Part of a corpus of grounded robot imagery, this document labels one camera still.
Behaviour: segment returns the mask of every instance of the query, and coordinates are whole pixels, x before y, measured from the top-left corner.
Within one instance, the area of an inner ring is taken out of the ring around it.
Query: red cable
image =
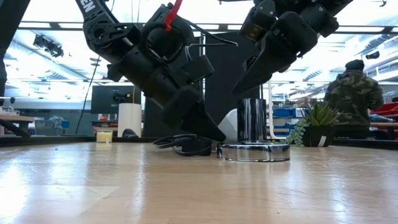
[[[182,0],[175,0],[173,9],[167,15],[167,17],[165,19],[166,32],[171,32],[171,30],[172,30],[171,23],[174,21],[175,17],[177,16],[178,10],[180,10],[181,3],[182,3]]]

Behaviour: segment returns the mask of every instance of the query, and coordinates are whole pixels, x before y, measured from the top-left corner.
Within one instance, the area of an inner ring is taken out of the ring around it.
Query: camouflage jacket
[[[348,70],[338,75],[329,84],[324,100],[341,113],[338,117],[341,128],[369,128],[368,109],[383,106],[382,88],[360,70]]]

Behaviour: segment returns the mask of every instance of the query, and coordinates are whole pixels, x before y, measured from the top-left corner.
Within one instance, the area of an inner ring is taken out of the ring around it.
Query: red object
[[[398,103],[386,103],[381,109],[374,110],[371,114],[378,114],[380,116],[398,119]]]
[[[182,0],[175,0],[174,7],[167,15],[165,19],[166,23],[166,32],[171,32],[172,26],[171,23],[174,21],[175,17],[177,16],[178,10],[180,10],[180,6],[182,4]]]

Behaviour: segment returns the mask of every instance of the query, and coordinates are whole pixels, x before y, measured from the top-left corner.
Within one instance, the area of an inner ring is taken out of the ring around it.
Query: ceiling
[[[112,3],[112,0],[107,3],[109,8]],[[160,4],[167,3],[168,1],[163,0],[115,0],[113,13],[121,22],[145,23]],[[398,25],[398,1],[389,0],[384,7],[380,7],[381,4],[382,1],[377,0],[354,0],[337,15],[338,22],[346,26]],[[184,0],[179,15],[197,24],[241,24],[251,7],[252,1],[219,4],[217,0]],[[55,100],[83,100],[88,89],[87,80],[91,78],[95,68],[91,64],[95,63],[93,60],[98,56],[87,47],[82,31],[62,30],[81,28],[80,23],[72,22],[82,20],[73,0],[31,0],[21,28],[25,26],[25,22],[31,22],[30,26],[43,28],[49,24],[42,22],[69,24],[64,24],[60,30],[29,30],[25,27],[16,32],[5,59],[9,79],[6,94]],[[356,29],[375,31],[380,30],[380,27],[341,27],[339,30],[343,29],[348,32],[357,31]],[[47,52],[34,47],[32,43],[37,34],[62,44],[65,55],[54,59]],[[369,75],[379,81],[398,80],[396,36],[332,34],[327,38],[320,37],[318,45],[292,64],[287,72],[274,74],[271,80],[272,93],[276,98],[296,98],[303,95],[319,97],[325,84],[344,70],[346,62],[362,58],[375,50],[380,51],[381,56],[375,60],[366,60],[366,71]],[[94,85],[113,85],[101,80],[106,77],[106,65],[107,61],[102,59],[94,77]]]

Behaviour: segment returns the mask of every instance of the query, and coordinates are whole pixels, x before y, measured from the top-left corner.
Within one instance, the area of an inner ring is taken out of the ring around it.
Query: desk
[[[398,129],[398,123],[371,123],[371,127],[387,128],[388,138],[394,140],[394,131]]]
[[[181,157],[128,143],[8,147],[0,151],[1,193],[9,199],[0,201],[0,218],[58,224],[397,223],[396,151],[293,147],[291,159],[229,162],[215,154]]]
[[[19,128],[21,128],[26,133],[28,133],[28,131],[29,131],[29,123],[32,123],[35,121],[35,118],[33,118],[33,117],[11,116],[11,115],[4,115],[4,114],[0,114],[0,119],[19,124]]]

